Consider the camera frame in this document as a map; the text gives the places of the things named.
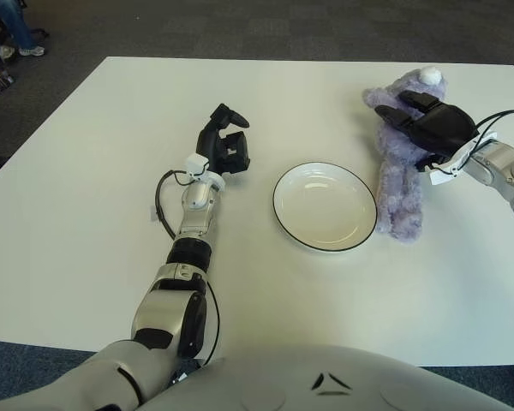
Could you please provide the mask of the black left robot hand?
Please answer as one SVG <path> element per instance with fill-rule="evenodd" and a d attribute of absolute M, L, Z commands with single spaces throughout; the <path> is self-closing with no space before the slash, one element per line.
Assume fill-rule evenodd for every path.
<path fill-rule="evenodd" d="M 250 158 L 248 143 L 243 131 L 221 137 L 219 132 L 231 124 L 239 128 L 249 128 L 249 122 L 242 115 L 220 104 L 210 115 L 210 120 L 200 131 L 196 153 L 208 161 L 208 170 L 222 175 L 236 174 L 248 169 Z"/>

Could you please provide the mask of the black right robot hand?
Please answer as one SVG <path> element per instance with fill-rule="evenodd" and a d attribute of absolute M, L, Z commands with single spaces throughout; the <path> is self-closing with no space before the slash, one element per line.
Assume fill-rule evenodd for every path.
<path fill-rule="evenodd" d="M 409 137 L 417 147 L 432 155 L 415 167 L 424 172 L 426 166 L 450 160 L 466 143 L 477 136 L 476 125 L 468 114 L 455 105 L 445 104 L 426 92 L 404 90 L 397 96 L 409 107 L 422 113 L 417 119 L 406 112 L 387 105 L 378 105 L 374 111 L 390 126 Z"/>

